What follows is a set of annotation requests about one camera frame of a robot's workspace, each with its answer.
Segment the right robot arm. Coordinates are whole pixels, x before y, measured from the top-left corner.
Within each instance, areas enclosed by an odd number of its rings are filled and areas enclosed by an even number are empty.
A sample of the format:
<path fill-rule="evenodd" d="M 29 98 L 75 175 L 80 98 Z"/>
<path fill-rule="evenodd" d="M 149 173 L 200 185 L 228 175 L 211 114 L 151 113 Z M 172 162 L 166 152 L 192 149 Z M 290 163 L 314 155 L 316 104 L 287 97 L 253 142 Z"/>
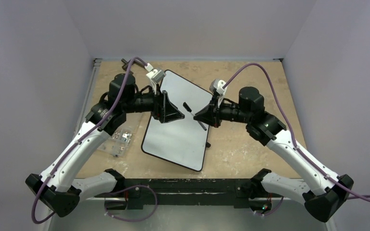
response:
<path fill-rule="evenodd" d="M 301 177 L 294 180 L 282 177 L 269 169 L 262 169 L 252 179 L 251 196 L 276 193 L 302 204 L 307 212 L 321 222 L 327 222 L 348 199 L 353 179 L 338 175 L 312 156 L 290 130 L 274 115 L 265 111 L 264 97 L 254 87 L 243 87 L 238 103 L 220 103 L 214 93 L 194 120 L 219 127 L 223 120 L 246 124 L 249 135 L 279 155 Z"/>

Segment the clear plastic screw box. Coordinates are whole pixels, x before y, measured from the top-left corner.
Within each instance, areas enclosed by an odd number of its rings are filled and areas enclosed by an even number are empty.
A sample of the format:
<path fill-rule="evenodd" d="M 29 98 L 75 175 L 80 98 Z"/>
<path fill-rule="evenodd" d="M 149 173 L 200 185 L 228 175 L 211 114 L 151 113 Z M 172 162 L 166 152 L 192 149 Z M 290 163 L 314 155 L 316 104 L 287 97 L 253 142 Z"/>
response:
<path fill-rule="evenodd" d="M 132 127 L 118 128 L 97 150 L 113 157 L 122 157 L 128 151 L 134 135 L 135 131 Z"/>

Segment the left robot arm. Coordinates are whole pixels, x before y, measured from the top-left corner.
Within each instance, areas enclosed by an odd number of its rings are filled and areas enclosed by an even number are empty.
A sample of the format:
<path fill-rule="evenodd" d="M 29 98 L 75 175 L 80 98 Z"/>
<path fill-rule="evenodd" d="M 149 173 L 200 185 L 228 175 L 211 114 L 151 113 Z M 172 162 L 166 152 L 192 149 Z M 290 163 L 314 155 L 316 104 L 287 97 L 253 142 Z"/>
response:
<path fill-rule="evenodd" d="M 167 91 L 160 88 L 165 75 L 149 72 L 146 76 L 150 83 L 143 89 L 138 88 L 132 74 L 116 75 L 59 157 L 40 174 L 27 177 L 26 185 L 35 194 L 36 202 L 43 202 L 53 214 L 65 217 L 88 198 L 122 195 L 125 178 L 114 169 L 86 179 L 76 176 L 97 148 L 126 122 L 127 114 L 150 112 L 160 123 L 184 118 L 169 100 Z"/>

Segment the white whiteboard black frame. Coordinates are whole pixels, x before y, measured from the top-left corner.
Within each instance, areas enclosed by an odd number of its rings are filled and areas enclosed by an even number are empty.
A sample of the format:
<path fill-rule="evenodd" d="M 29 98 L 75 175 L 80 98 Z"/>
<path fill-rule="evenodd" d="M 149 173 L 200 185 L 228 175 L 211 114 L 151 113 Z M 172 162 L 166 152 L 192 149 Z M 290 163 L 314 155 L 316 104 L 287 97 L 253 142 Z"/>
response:
<path fill-rule="evenodd" d="M 141 149 L 151 156 L 199 172 L 203 168 L 209 125 L 202 128 L 193 114 L 208 104 L 212 94 L 171 70 L 165 73 L 161 89 L 167 91 L 169 100 L 185 118 L 162 124 L 151 117 Z M 183 102 L 192 109 L 191 113 L 183 107 Z"/>

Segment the black marker cap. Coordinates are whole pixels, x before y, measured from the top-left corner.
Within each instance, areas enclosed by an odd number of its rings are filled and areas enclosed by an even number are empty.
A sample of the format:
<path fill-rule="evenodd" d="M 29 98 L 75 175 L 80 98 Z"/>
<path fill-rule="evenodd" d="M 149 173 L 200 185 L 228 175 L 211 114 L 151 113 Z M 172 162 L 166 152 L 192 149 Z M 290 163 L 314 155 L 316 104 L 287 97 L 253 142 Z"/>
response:
<path fill-rule="evenodd" d="M 186 103 L 186 102 L 183 102 L 183 107 L 188 111 L 188 112 L 192 112 L 192 109 L 189 107 L 189 105 Z"/>

